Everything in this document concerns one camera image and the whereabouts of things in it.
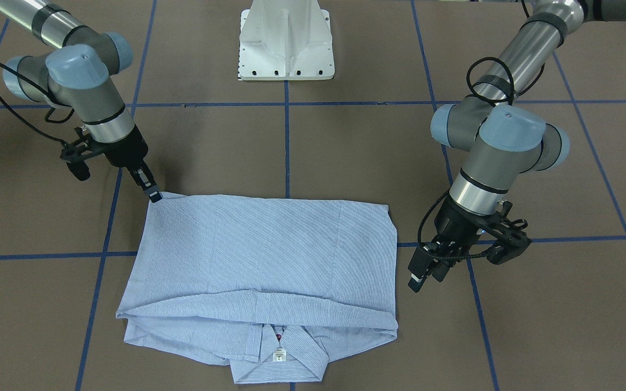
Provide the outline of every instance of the folded shirt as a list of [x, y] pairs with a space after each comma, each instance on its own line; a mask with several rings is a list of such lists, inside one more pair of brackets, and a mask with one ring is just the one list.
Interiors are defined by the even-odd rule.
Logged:
[[397, 337], [397, 231], [386, 205], [163, 193], [116, 316], [124, 341], [235, 383], [321, 381]]

